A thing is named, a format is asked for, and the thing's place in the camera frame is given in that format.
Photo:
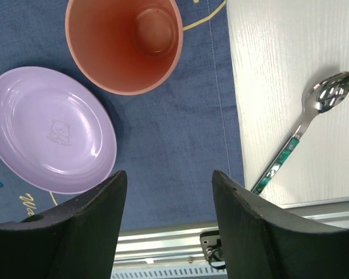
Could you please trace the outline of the blue cloth placemat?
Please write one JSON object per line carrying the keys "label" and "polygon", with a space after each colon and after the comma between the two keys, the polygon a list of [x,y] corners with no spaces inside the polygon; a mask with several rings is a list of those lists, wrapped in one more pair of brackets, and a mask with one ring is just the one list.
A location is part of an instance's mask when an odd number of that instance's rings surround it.
{"label": "blue cloth placemat", "polygon": [[110,94],[74,63],[66,1],[0,1],[0,74],[42,66],[67,74],[104,105],[117,137],[115,170],[127,173],[121,229],[215,221],[212,172],[244,181],[226,5],[178,1],[181,57],[157,89]]}

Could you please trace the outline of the orange plastic cup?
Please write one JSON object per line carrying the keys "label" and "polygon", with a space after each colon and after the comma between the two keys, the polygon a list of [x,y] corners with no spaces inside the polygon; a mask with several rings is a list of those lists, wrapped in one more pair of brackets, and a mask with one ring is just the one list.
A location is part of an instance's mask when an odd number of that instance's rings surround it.
{"label": "orange plastic cup", "polygon": [[183,47],[176,1],[69,1],[65,34],[80,71],[119,95],[140,95],[163,84]]}

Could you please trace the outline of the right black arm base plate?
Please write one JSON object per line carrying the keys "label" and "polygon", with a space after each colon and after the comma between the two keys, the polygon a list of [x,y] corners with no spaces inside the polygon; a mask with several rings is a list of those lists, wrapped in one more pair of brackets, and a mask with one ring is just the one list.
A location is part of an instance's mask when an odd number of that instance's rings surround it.
{"label": "right black arm base plate", "polygon": [[225,270],[225,259],[219,230],[200,234],[201,249],[209,266],[215,270]]}

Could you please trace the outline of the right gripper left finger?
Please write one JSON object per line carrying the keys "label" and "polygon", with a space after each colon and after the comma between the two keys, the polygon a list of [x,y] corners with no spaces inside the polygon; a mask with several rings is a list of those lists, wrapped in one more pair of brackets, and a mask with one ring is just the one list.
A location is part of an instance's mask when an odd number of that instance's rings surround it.
{"label": "right gripper left finger", "polygon": [[126,193],[121,170],[52,209],[0,224],[0,278],[110,278]]}

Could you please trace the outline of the purple plastic plate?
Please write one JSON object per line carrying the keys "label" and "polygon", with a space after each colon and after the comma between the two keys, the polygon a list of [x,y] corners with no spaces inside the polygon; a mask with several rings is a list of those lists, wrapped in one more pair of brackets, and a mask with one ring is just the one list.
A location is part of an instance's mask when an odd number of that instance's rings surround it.
{"label": "purple plastic plate", "polygon": [[110,175],[116,155],[111,119],[82,84],[45,67],[0,75],[0,159],[22,180],[79,194]]}

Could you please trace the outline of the spoon with green handle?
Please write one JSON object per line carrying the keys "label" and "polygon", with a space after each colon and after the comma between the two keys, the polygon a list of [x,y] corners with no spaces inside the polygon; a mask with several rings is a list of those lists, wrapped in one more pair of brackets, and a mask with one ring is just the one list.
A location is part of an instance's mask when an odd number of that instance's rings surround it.
{"label": "spoon with green handle", "polygon": [[302,112],[294,132],[270,162],[251,192],[260,195],[293,153],[313,119],[341,103],[349,93],[349,71],[332,75],[312,87],[302,102]]}

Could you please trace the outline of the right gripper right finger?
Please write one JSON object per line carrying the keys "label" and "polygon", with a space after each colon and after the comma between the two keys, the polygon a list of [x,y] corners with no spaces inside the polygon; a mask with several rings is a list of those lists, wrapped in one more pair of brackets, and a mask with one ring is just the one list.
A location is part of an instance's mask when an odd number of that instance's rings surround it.
{"label": "right gripper right finger", "polygon": [[349,228],[290,213],[219,170],[212,189],[228,278],[349,278]]}

